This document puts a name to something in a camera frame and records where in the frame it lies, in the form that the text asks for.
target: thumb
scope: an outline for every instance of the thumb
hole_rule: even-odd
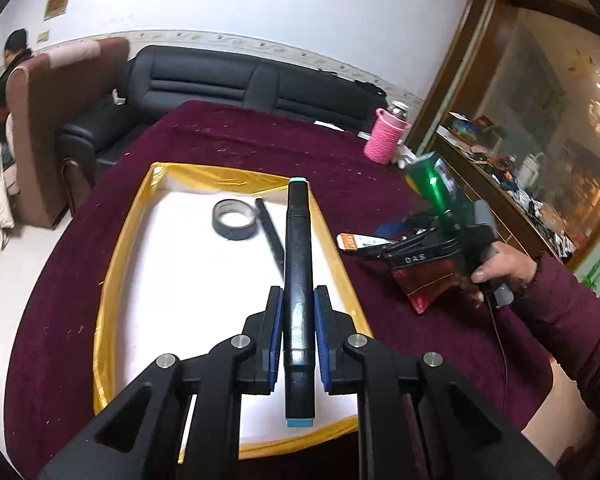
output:
[[[490,260],[484,262],[475,269],[471,275],[471,281],[474,283],[483,283],[493,278],[504,278],[510,274],[507,258],[503,254],[496,254]]]

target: white wall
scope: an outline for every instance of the white wall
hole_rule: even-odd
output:
[[[47,0],[11,0],[8,34],[29,31],[33,48],[126,30],[209,30],[277,41],[352,64],[425,98],[466,0],[69,0],[43,21]],[[40,32],[50,41],[36,46]]]

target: black cap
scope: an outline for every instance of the black cap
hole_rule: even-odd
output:
[[[14,30],[7,38],[7,43],[4,44],[4,49],[10,52],[19,52],[27,47],[27,31],[21,28]]]

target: pink bottle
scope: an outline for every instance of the pink bottle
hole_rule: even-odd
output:
[[[378,164],[386,164],[391,160],[402,134],[411,128],[407,122],[408,111],[409,107],[400,101],[392,101],[387,110],[376,110],[378,118],[371,138],[365,145],[366,158]]]

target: white floor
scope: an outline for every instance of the white floor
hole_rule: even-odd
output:
[[[5,454],[2,414],[11,347],[33,286],[70,221],[67,213],[54,230],[17,227],[0,252],[0,449]]]
[[[0,252],[0,449],[5,454],[2,416],[11,347],[38,275],[70,221],[67,214],[53,231],[21,227]],[[555,463],[566,447],[578,449],[587,441],[594,419],[573,381],[557,364],[553,369],[554,389],[523,434]]]

